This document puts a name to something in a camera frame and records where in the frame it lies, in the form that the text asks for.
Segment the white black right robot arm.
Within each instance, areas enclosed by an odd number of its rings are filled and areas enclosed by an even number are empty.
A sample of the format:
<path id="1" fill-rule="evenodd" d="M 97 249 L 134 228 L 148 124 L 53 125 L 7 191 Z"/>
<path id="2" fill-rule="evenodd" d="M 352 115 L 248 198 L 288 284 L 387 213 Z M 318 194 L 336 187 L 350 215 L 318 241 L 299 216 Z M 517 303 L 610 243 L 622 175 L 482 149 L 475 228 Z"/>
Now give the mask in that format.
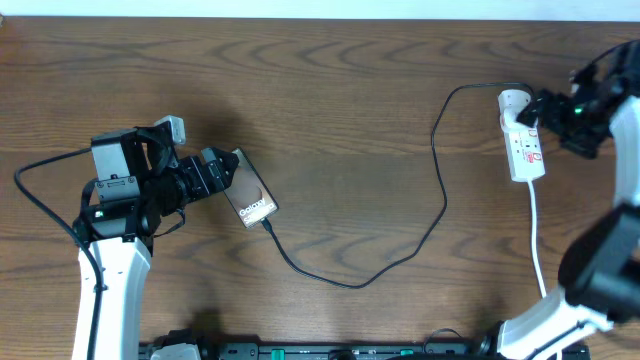
<path id="1" fill-rule="evenodd" d="M 571 92 L 536 96 L 505 90 L 498 97 L 509 161 L 537 166 L 542 157 L 524 141 L 538 127 L 555 133 L 562 148 L 586 159 L 612 139 L 616 149 L 613 208 L 564 254 L 558 285 L 523 314 L 500 323 L 483 344 L 506 359 L 548 359 L 565 348 L 639 315 L 639 43 L 610 50 L 603 78 L 591 61 L 572 74 Z"/>

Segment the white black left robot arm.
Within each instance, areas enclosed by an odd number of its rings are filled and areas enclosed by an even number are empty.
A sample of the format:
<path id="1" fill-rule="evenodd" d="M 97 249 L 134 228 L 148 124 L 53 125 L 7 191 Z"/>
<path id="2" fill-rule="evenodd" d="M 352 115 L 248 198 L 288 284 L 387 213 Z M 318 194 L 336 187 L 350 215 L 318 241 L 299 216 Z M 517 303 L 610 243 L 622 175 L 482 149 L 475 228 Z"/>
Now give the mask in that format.
<path id="1" fill-rule="evenodd" d="M 169 123 L 96 136 L 97 176 L 84 188 L 74 223 L 81 295 L 72 356 L 135 359 L 144 285 L 164 217 L 230 187 L 237 155 L 205 148 L 178 158 L 184 131 Z"/>

